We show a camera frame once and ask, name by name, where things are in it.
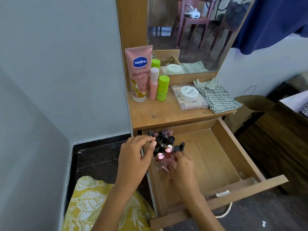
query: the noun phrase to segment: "clear plastic box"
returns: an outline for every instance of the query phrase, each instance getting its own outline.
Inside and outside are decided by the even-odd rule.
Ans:
[[[197,97],[197,100],[195,100],[193,102],[183,100],[180,97],[180,91],[181,91],[181,88],[184,87],[184,86],[191,86],[191,87],[196,88],[193,84],[171,86],[172,91],[173,91],[174,96],[175,96],[175,99],[176,99],[177,103],[179,104],[181,111],[208,108],[209,104],[200,92],[199,92],[199,95]]]

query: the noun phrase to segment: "left hand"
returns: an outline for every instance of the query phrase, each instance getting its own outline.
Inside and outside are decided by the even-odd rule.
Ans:
[[[151,143],[144,156],[141,157],[141,147],[147,142]],[[126,143],[123,143],[119,155],[115,186],[126,193],[133,194],[151,163],[155,146],[155,137],[151,136],[130,137]]]

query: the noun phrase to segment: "green striped towel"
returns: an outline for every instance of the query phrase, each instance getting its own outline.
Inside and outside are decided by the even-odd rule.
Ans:
[[[231,95],[219,85],[218,79],[214,78],[208,82],[193,82],[199,92],[205,96],[206,101],[209,103],[209,108],[214,113],[222,113],[238,109],[242,106],[241,103],[234,100]]]
[[[185,73],[202,73],[202,72],[208,72],[207,69],[205,69],[202,61],[196,62],[196,63],[181,63],[182,69],[185,71]]]

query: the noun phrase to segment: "open drawer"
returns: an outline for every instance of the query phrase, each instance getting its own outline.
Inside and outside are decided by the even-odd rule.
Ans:
[[[288,182],[284,175],[266,180],[220,118],[172,128],[174,145],[184,142],[183,155],[194,161],[200,191],[211,210]],[[142,132],[147,135],[148,129]],[[148,180],[157,215],[149,220],[153,230],[191,217],[172,187],[169,173],[157,170],[154,157]],[[228,194],[216,197],[226,190]]]

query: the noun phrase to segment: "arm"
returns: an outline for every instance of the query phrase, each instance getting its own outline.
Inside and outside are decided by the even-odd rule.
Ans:
[[[171,165],[169,166],[170,177],[179,197],[195,219],[198,228],[201,231],[225,230],[210,210],[199,190],[193,162],[184,157],[181,152],[176,153],[176,159],[176,169]]]
[[[147,152],[141,157],[141,147],[151,141]],[[155,146],[155,138],[150,136],[130,137],[121,145],[115,185],[110,190],[92,231],[118,230],[121,215],[151,163]]]

